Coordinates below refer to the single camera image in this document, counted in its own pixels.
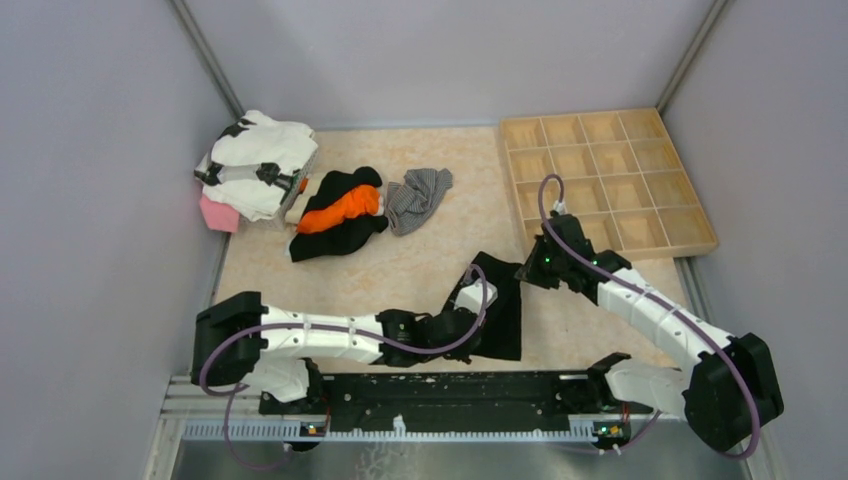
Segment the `black boxer underwear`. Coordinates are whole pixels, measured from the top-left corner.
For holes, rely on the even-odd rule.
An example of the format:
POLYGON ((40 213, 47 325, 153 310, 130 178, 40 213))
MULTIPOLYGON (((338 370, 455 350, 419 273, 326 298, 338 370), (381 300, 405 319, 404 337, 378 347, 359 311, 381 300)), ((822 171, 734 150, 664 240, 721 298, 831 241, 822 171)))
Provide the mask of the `black boxer underwear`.
POLYGON ((500 260, 480 251, 471 261, 484 272, 487 281, 497 289, 497 298, 486 312, 485 324, 476 336, 459 348, 443 355, 465 361, 471 355, 484 358, 520 361, 522 357, 522 298, 520 282, 515 274, 520 263, 500 260))

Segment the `wooden compartment tray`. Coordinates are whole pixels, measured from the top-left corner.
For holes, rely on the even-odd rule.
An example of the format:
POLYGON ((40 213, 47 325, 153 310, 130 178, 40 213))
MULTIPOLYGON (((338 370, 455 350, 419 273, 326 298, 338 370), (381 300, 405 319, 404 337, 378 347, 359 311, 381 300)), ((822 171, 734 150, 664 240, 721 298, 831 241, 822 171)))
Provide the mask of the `wooden compartment tray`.
POLYGON ((595 250, 630 260, 702 256, 718 239, 654 108, 508 117, 499 124, 524 246, 558 200, 595 250))

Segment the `grey striped underwear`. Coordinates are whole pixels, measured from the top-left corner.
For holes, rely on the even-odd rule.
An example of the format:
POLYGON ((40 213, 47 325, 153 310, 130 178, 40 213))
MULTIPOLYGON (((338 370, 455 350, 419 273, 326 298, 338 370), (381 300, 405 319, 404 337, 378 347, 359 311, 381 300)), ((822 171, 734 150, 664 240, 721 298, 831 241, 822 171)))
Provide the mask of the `grey striped underwear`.
POLYGON ((405 236, 423 226, 435 213, 453 187, 453 174, 447 168, 407 170, 402 182, 389 182, 385 215, 395 236, 405 236))

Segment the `orange underwear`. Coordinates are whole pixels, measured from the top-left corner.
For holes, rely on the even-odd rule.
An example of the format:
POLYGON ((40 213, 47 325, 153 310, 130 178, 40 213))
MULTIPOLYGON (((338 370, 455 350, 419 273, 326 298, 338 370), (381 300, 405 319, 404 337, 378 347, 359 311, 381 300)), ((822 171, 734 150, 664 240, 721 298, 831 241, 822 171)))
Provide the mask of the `orange underwear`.
POLYGON ((359 185, 323 209, 306 212, 297 224, 302 234, 321 233, 347 220, 363 215, 380 216, 384 213, 384 200, 371 185, 359 185))

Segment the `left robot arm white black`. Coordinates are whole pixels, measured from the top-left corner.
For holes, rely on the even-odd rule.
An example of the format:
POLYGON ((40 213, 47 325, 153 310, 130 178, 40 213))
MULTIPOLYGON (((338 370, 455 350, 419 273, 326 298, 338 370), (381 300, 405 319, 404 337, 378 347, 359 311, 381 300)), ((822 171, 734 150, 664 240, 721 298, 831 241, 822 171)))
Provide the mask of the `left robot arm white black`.
POLYGON ((244 291, 197 315, 191 382, 210 396, 259 388, 308 413, 321 397, 313 360, 408 368, 439 357, 465 359, 497 298, 497 288, 478 278, 436 315, 387 309, 332 316, 269 306, 260 293, 244 291))

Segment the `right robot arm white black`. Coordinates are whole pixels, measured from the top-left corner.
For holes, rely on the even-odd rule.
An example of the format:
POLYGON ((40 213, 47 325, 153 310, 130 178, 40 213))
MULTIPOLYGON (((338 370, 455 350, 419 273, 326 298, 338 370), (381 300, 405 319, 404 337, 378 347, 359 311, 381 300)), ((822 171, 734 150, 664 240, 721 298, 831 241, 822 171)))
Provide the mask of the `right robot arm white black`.
POLYGON ((751 456, 762 429, 784 411, 771 351, 759 336, 734 336, 672 302, 624 257, 595 252, 580 220, 552 213, 520 280, 544 289, 561 284, 625 320, 674 360, 674 367, 641 363, 626 354, 599 362, 586 385, 589 404, 612 412, 635 402, 684 419, 710 448, 724 455, 742 442, 751 456))

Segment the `white perforated basket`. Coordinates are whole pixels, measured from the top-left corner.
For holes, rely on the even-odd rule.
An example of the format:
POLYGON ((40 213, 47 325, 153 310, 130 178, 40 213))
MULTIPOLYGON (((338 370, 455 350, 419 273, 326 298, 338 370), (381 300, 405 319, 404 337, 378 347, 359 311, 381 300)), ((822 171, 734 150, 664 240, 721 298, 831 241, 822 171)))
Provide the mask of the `white perforated basket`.
POLYGON ((281 200, 280 208, 271 218, 249 221, 242 217, 241 223, 245 226, 250 225, 265 230, 284 231, 286 228, 285 214, 291 209, 297 198, 300 196, 301 191, 304 188, 305 181, 312 172, 318 157, 319 151, 316 150, 297 174, 295 186, 285 193, 281 200))

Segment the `pink cloth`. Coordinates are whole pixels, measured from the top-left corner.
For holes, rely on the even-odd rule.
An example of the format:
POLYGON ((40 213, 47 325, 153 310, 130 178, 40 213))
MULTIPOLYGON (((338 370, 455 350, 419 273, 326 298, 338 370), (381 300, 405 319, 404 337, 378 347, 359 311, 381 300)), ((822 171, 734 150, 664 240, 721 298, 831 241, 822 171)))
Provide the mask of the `pink cloth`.
POLYGON ((241 215, 230 205, 215 202, 202 195, 199 199, 199 207, 209 230, 225 233, 238 231, 241 215))

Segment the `white black clothes pile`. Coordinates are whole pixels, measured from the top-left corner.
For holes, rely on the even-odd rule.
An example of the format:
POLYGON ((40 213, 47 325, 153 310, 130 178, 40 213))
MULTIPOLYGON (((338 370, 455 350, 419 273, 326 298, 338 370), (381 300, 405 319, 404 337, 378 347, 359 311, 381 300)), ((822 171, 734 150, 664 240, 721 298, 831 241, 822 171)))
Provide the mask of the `white black clothes pile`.
POLYGON ((193 171, 210 200, 255 222, 275 217, 318 150, 307 124, 249 110, 227 126, 193 171))

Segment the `black metal base rail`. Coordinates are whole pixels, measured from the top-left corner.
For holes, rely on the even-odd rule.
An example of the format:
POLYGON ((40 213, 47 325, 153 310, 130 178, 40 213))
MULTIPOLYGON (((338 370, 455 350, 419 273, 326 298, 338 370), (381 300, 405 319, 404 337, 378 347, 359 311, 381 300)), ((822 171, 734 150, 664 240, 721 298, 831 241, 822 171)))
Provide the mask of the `black metal base rail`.
POLYGON ((278 441, 297 451, 353 443, 586 443, 591 453, 636 438, 654 410, 600 395, 587 371, 335 373, 310 399, 284 405, 248 388, 228 400, 172 379, 161 410, 190 440, 278 441))

